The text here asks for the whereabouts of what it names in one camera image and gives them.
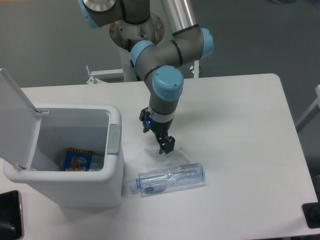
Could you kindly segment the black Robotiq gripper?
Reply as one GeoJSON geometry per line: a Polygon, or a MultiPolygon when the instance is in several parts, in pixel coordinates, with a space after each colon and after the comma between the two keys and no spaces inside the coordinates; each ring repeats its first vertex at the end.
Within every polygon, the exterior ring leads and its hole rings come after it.
{"type": "Polygon", "coordinates": [[[143,133],[151,130],[159,143],[159,154],[168,154],[174,150],[175,138],[168,135],[168,131],[172,124],[172,119],[167,122],[157,122],[150,118],[150,111],[146,107],[141,110],[139,120],[142,122],[143,133]]]}

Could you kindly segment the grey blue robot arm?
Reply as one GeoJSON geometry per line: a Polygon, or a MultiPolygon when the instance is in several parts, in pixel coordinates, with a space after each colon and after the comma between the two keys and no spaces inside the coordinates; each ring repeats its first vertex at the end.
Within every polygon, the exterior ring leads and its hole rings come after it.
{"type": "Polygon", "coordinates": [[[180,67],[213,52],[210,31],[199,27],[189,0],[162,2],[172,31],[166,44],[161,44],[163,30],[154,21],[148,0],[80,0],[78,4],[91,27],[109,26],[113,42],[129,53],[130,67],[150,92],[148,107],[139,115],[143,131],[154,133],[160,154],[172,152],[175,139],[168,131],[183,92],[180,67]]]}

